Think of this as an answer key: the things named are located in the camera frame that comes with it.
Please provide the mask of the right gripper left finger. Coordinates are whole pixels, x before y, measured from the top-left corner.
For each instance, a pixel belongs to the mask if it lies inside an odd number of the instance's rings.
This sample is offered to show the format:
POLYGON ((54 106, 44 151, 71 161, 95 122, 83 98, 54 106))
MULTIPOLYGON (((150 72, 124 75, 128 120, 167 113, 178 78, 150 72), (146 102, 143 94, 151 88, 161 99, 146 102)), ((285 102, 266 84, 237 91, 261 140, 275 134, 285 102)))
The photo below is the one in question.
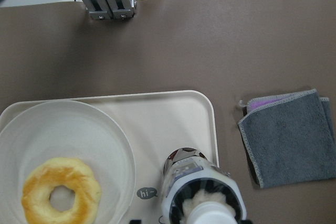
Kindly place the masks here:
POLYGON ((142 220, 140 219, 132 219, 130 220, 130 224, 141 224, 142 223, 142 220))

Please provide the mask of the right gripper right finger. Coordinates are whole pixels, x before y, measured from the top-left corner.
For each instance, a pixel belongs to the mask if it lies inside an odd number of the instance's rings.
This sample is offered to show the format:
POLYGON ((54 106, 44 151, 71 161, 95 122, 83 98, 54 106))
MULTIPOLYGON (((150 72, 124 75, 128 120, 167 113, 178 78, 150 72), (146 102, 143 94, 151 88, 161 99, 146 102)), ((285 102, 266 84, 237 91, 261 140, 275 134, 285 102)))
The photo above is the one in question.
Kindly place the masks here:
POLYGON ((250 220, 240 220, 240 224, 253 224, 250 220))

